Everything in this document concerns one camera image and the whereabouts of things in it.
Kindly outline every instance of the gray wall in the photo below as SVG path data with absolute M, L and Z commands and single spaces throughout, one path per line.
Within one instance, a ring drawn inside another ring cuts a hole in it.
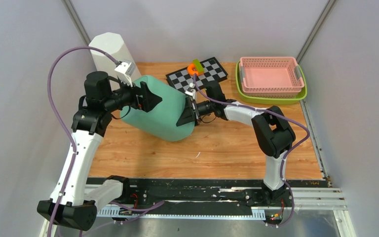
M 327 0 L 72 0 L 89 36 L 121 34 L 137 62 L 294 56 Z
M 60 1 L 0 0 L 0 237 L 41 229 L 36 206 L 53 190 L 69 144 L 47 100 L 47 74 L 61 52 L 78 45 Z M 54 99 L 69 126 L 93 69 L 85 51 L 56 67 Z
M 301 65 L 329 174 L 358 236 L 379 236 L 379 1 L 338 1 Z

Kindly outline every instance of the metal floor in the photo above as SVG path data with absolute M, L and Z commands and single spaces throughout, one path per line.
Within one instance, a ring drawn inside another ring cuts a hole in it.
M 98 217 L 94 226 L 112 222 Z M 61 228 L 64 237 L 76 237 L 78 231 Z M 262 221 L 141 219 L 123 226 L 110 224 L 87 237 L 339 237 L 333 211 L 294 213 L 290 223 L 279 229 L 264 226 Z

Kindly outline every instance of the green tray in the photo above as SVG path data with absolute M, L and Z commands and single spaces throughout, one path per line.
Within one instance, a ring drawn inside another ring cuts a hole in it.
M 303 70 L 300 67 L 300 71 L 302 73 L 303 81 L 304 81 L 304 87 L 300 91 L 300 93 L 297 94 L 294 98 L 263 98 L 263 97 L 256 97 L 256 96 L 248 96 L 243 93 L 241 90 L 241 85 L 239 81 L 239 62 L 236 64 L 236 85 L 237 85 L 237 91 L 239 92 L 239 97 L 244 102 L 248 103 L 254 103 L 254 104 L 265 104 L 265 105 L 292 105 L 296 102 L 306 98 L 307 96 L 307 84 L 306 84 L 306 78 L 304 77 Z

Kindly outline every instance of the pink plastic basket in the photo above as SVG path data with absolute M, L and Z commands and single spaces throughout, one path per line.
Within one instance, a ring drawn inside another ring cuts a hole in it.
M 293 57 L 240 58 L 242 91 L 249 96 L 293 98 L 304 87 Z

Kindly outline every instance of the wooden table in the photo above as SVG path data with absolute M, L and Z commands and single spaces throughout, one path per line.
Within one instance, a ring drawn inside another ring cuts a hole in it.
M 142 75 L 152 75 L 166 83 L 165 74 L 189 63 L 138 63 Z M 220 83 L 226 98 L 239 100 L 235 84 L 235 63 L 222 63 L 228 73 Z M 205 99 L 199 94 L 199 101 Z M 268 105 L 250 104 L 256 107 Z M 299 103 L 280 106 L 285 116 L 306 125 Z M 292 125 L 297 141 L 306 133 Z M 119 175 L 129 178 L 209 178 L 263 179 L 265 158 L 252 127 L 234 121 L 216 119 L 195 127 L 191 136 L 178 142 L 166 142 L 113 120 L 105 134 L 89 176 Z M 288 179 L 321 179 L 320 168 L 308 139 L 288 156 Z

